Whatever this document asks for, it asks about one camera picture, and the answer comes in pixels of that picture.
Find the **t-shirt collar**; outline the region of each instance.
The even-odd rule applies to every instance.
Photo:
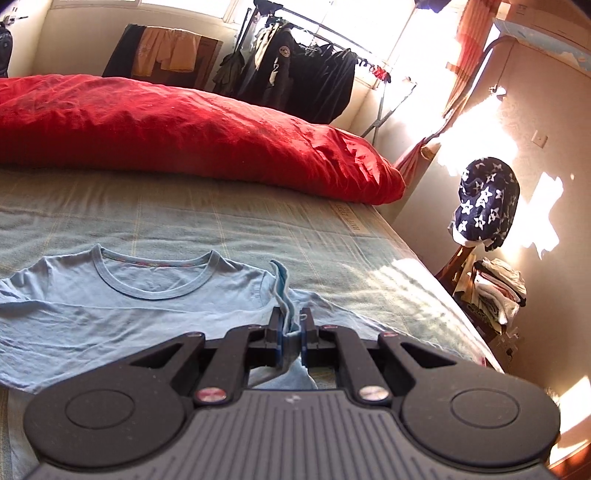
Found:
[[[205,255],[198,258],[193,258],[192,260],[150,260],[147,258],[138,258],[119,254],[117,252],[108,250],[99,244],[96,244],[92,248],[91,253],[96,271],[105,281],[105,283],[115,290],[124,293],[125,295],[144,300],[173,299],[175,297],[180,297],[195,291],[207,280],[209,280],[221,259],[221,256],[218,252],[211,250]],[[145,265],[147,267],[196,267],[198,265],[205,265],[205,268],[197,277],[179,287],[163,291],[146,291],[127,285],[115,278],[105,265],[105,257],[112,260],[128,262],[136,265]]]

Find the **round pad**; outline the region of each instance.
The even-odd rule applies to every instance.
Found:
[[[467,390],[452,400],[452,413],[472,427],[498,429],[519,415],[519,405],[506,393],[483,388]]]
[[[157,371],[98,369],[43,390],[27,408],[25,432],[38,454],[73,468],[141,459],[180,430],[184,409]]]
[[[523,465],[549,453],[560,414],[538,387],[464,362],[423,373],[401,418],[426,449],[481,468]]]
[[[85,429],[108,429],[134,412],[131,397],[115,390],[94,390],[78,395],[66,407],[72,423]]]

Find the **black folding device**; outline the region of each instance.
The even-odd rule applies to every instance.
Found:
[[[538,387],[397,333],[266,326],[186,333],[42,391],[30,480],[543,480],[560,424]],[[246,387],[297,345],[335,390]]]

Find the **wooden furniture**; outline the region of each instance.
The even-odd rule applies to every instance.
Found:
[[[439,271],[439,273],[437,273],[437,275],[435,275],[435,278],[439,280],[439,283],[443,285],[443,288],[446,289],[446,291],[460,306],[483,340],[486,343],[489,343],[498,336],[498,333],[492,326],[490,326],[486,318],[484,318],[478,312],[478,308],[476,306],[463,301],[460,298],[461,295],[454,295],[454,290],[456,289],[457,283],[464,270],[464,264],[473,250],[474,247],[458,248],[456,253],[451,257],[450,261]]]
[[[439,283],[443,285],[443,288],[450,295],[453,295],[453,291],[456,289],[457,282],[464,268],[464,262],[472,253],[472,250],[474,250],[474,247],[458,248],[451,260],[435,275],[435,278],[439,280]]]

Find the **metal screw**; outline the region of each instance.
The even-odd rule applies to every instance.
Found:
[[[215,403],[218,401],[226,400],[226,392],[218,387],[206,387],[202,388],[197,392],[196,395],[199,401],[204,403]]]
[[[359,396],[366,401],[382,401],[388,398],[388,390],[378,385],[367,385],[359,389]]]

